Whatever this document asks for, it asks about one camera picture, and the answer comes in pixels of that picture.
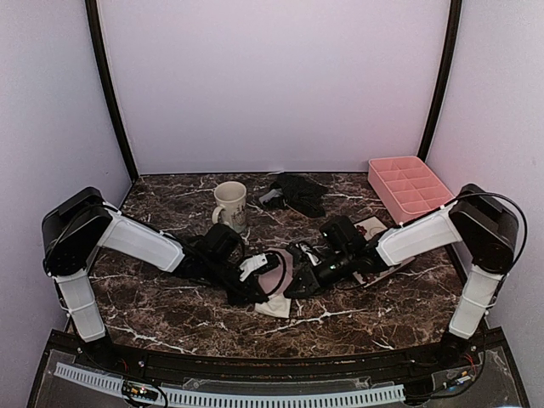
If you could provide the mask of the pink and white underwear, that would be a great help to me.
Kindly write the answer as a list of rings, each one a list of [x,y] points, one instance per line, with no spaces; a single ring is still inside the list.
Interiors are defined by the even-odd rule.
[[[277,290],[269,294],[269,301],[266,303],[256,303],[254,311],[261,315],[268,315],[275,318],[288,319],[291,310],[291,299],[284,296],[284,291],[291,284],[293,278],[293,257],[292,255],[279,248],[273,248],[273,251],[279,252],[286,261],[286,276]],[[260,275],[258,283],[265,293],[271,292],[280,281],[283,272],[283,263],[271,271]]]

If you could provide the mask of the black striped underwear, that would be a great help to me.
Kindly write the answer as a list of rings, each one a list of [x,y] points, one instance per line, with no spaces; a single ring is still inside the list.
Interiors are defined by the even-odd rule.
[[[292,209],[307,218],[325,217],[323,196],[328,189],[294,173],[280,173],[258,200],[267,209]]]

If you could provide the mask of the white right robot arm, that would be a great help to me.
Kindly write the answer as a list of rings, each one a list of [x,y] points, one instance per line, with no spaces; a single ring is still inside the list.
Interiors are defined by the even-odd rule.
[[[467,184],[444,205],[370,240],[346,216],[330,218],[320,227],[320,233],[331,256],[300,269],[284,291],[286,298],[310,298],[354,272],[384,272],[439,247],[462,243],[467,248],[471,269],[447,329],[450,337],[433,352],[434,362],[450,369],[465,357],[464,340],[476,332],[523,253],[528,223],[512,199]]]

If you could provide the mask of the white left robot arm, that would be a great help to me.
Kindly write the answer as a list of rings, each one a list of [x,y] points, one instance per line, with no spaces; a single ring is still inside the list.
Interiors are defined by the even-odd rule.
[[[107,330],[88,278],[88,265],[97,248],[218,286],[233,305],[269,300],[258,279],[242,279],[241,262],[231,260],[236,250],[245,247],[230,227],[215,224],[205,235],[178,238],[123,215],[94,187],[79,191],[49,212],[42,221],[42,238],[44,272],[58,287],[77,335],[88,343],[87,357],[102,371],[114,370],[120,353],[104,339]]]

